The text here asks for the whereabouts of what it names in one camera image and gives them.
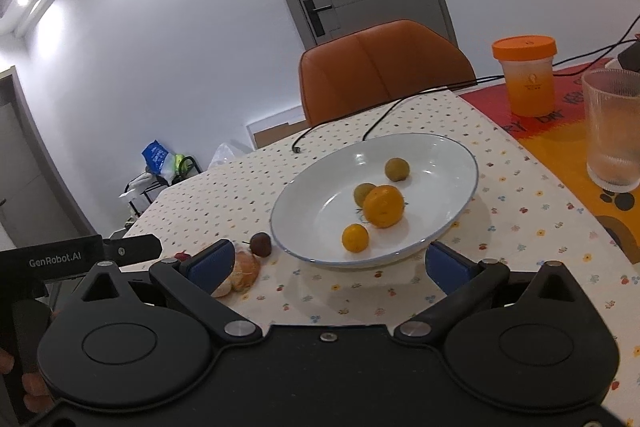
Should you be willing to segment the person's right hand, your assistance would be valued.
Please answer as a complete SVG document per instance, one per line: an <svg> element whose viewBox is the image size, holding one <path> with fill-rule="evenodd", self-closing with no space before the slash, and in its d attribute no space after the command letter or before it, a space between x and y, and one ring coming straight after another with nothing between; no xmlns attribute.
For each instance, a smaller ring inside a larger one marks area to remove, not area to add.
<svg viewBox="0 0 640 427"><path fill-rule="evenodd" d="M8 375L14 367L14 358L6 350L0 350L0 373ZM24 388L23 402L29 412L40 414L50 411L54 406L52 395L39 373L22 375Z"/></svg>

